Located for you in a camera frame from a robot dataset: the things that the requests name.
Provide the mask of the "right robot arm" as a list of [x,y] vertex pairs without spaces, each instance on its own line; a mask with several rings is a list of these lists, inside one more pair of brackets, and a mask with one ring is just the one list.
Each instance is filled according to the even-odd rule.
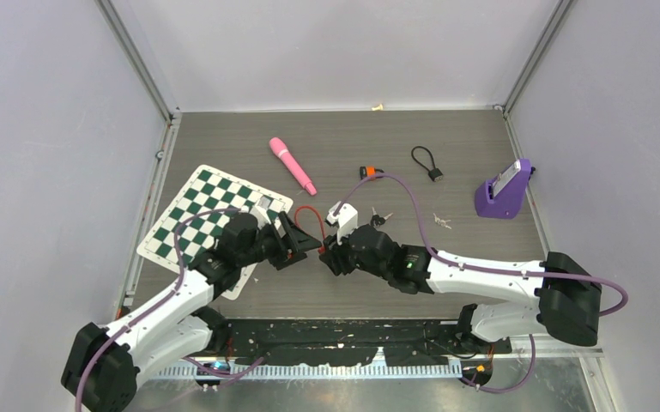
[[336,275],[361,270],[406,294],[473,294],[495,299],[494,305],[463,306],[453,342],[477,352],[510,336],[546,333],[571,345],[592,347],[598,341],[602,287],[587,278],[559,278],[553,270],[575,269],[564,253],[522,263],[466,258],[421,245],[400,245],[370,225],[338,239],[324,239],[321,261]]

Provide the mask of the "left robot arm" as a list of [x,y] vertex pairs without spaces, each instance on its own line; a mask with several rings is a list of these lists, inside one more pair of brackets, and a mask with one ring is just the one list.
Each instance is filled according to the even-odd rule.
[[221,354],[227,322],[209,303],[239,282],[244,268],[269,262],[281,270],[321,247],[281,212],[274,221],[259,207],[228,209],[214,244],[186,262],[179,275],[147,303],[110,324],[78,330],[61,377],[77,411],[122,411],[157,372],[187,355]]

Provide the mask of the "black headed keys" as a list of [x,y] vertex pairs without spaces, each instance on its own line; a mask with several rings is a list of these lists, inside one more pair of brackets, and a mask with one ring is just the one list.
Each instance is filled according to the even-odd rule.
[[387,215],[381,215],[374,207],[372,207],[372,216],[370,219],[370,225],[372,227],[381,227],[383,226],[391,217],[393,213]]

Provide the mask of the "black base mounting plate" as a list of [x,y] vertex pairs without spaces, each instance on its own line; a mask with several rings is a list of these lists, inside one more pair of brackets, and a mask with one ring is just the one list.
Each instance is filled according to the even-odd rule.
[[231,348],[243,364],[366,366],[379,354],[392,367],[439,366],[449,358],[509,354],[511,343],[473,341],[443,319],[232,319]]

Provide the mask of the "orange black padlock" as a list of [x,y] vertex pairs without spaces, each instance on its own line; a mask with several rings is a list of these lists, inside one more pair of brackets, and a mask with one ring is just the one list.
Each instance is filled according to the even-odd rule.
[[359,167],[359,176],[360,179],[368,179],[369,181],[374,181],[381,179],[384,175],[384,170],[372,166],[361,166]]

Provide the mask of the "pink toy microphone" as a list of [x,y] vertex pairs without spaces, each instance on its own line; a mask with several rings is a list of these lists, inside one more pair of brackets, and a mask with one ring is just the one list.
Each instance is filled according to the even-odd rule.
[[287,170],[292,174],[300,187],[310,196],[316,196],[318,191],[312,180],[306,174],[299,162],[288,150],[286,143],[279,137],[272,137],[269,140],[269,148],[272,153],[283,163]]

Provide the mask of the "green white chessboard mat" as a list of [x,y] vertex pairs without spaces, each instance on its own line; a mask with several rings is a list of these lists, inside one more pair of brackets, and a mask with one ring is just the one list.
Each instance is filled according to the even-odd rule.
[[177,276],[179,261],[174,248],[174,230],[180,223],[191,221],[179,238],[184,263],[188,264],[198,253],[214,244],[229,222],[230,214],[222,214],[222,209],[249,211],[261,197],[281,199],[286,204],[282,212],[288,212],[294,203],[290,197],[278,192],[215,167],[201,165],[148,230],[136,253]]

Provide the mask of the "small silver keys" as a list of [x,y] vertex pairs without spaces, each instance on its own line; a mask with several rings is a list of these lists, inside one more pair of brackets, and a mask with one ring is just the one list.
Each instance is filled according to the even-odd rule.
[[439,217],[436,214],[433,214],[433,219],[434,219],[434,222],[435,222],[436,225],[438,225],[440,227],[443,227],[443,228],[446,228],[446,229],[449,229],[449,230],[452,230],[452,226],[451,226],[450,221],[448,219],[443,219],[443,218]]

